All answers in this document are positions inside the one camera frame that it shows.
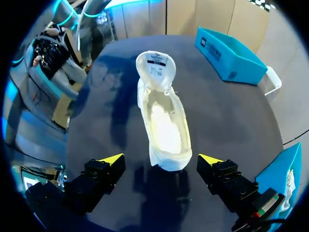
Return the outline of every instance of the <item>white handle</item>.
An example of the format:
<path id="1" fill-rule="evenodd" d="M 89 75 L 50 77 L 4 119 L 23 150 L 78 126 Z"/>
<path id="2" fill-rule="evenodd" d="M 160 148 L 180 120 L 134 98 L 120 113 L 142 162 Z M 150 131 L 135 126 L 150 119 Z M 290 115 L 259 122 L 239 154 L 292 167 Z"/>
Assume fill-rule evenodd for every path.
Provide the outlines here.
<path id="1" fill-rule="evenodd" d="M 270 92 L 266 93 L 265 96 L 276 91 L 277 89 L 281 88 L 281 86 L 282 86 L 282 81 L 280 80 L 280 78 L 278 77 L 276 72 L 273 70 L 273 68 L 271 68 L 270 66 L 267 66 L 266 75 L 268 76 L 268 78 L 270 79 L 272 84 L 275 86 L 275 88 L 273 90 L 271 90 Z"/>

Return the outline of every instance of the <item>white wall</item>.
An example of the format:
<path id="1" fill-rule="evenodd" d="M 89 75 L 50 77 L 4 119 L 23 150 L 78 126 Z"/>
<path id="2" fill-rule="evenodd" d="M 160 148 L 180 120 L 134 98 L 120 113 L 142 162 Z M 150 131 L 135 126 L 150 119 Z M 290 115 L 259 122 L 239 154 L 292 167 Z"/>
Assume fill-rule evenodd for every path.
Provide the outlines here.
<path id="1" fill-rule="evenodd" d="M 165 34 L 165 0 L 112 7 L 112 16 L 118 40 Z"/>
<path id="2" fill-rule="evenodd" d="M 270 104 L 285 143 L 309 128 L 309 60 L 292 26 L 277 10 L 270 11 L 257 55 L 282 80 Z"/>
<path id="3" fill-rule="evenodd" d="M 234 36 L 253 52 L 264 37 L 269 13 L 246 0 L 162 0 L 112 8 L 117 38 L 155 34 L 193 35 L 198 27 Z"/>

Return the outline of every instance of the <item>table surface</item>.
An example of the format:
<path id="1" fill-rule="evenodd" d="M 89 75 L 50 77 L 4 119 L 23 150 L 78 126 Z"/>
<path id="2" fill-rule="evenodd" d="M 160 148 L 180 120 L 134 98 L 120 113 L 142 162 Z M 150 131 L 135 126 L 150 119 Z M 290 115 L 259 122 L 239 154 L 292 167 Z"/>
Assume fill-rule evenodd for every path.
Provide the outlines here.
<path id="1" fill-rule="evenodd" d="M 283 150 L 274 114 L 257 86 L 221 81 L 191 36 L 152 36 L 109 44 L 94 62 L 70 119 L 67 171 L 124 153 L 126 171 L 88 219 L 113 231 L 230 231 L 237 219 L 196 171 L 197 155 L 231 159 L 253 181 Z M 151 167 L 137 107 L 136 57 L 154 50 L 176 63 L 173 87 L 190 131 L 193 156 L 181 172 Z"/>

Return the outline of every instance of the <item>seated person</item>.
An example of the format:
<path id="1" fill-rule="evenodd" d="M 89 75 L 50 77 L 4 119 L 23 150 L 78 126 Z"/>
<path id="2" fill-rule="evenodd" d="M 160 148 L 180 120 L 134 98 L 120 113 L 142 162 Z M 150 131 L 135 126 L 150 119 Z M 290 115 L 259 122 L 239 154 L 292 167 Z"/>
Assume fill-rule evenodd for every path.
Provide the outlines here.
<path id="1" fill-rule="evenodd" d="M 59 36 L 60 31 L 59 26 L 53 25 L 53 28 L 47 28 L 40 35 L 48 36 L 62 43 Z M 82 84 L 87 77 L 86 72 L 70 58 L 64 45 L 38 38 L 32 46 L 34 48 L 32 66 L 37 67 L 40 64 L 41 70 L 48 80 L 65 95 L 75 100 L 78 92 L 73 89 L 68 78 Z"/>

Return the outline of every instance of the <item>blue plastic bin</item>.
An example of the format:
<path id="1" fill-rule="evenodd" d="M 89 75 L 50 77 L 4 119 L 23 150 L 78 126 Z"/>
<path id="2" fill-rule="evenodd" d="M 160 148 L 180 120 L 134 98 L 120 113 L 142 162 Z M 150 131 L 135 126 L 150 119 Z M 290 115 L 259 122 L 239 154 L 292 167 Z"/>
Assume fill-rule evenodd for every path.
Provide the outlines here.
<path id="1" fill-rule="evenodd" d="M 267 71 L 256 54 L 229 35 L 198 28 L 195 46 L 224 81 L 257 85 Z"/>
<path id="2" fill-rule="evenodd" d="M 291 206 L 288 210 L 281 213 L 280 209 L 278 209 L 271 219 L 286 218 L 295 204 L 301 174 L 301 144 L 297 143 L 282 151 L 255 179 L 259 183 L 260 193 L 265 192 L 268 188 L 272 188 L 278 193 L 285 195 L 287 175 L 291 169 L 294 171 L 295 179 L 295 190 L 289 200 Z M 269 231 L 275 231 L 278 226 L 278 224 L 273 224 Z"/>

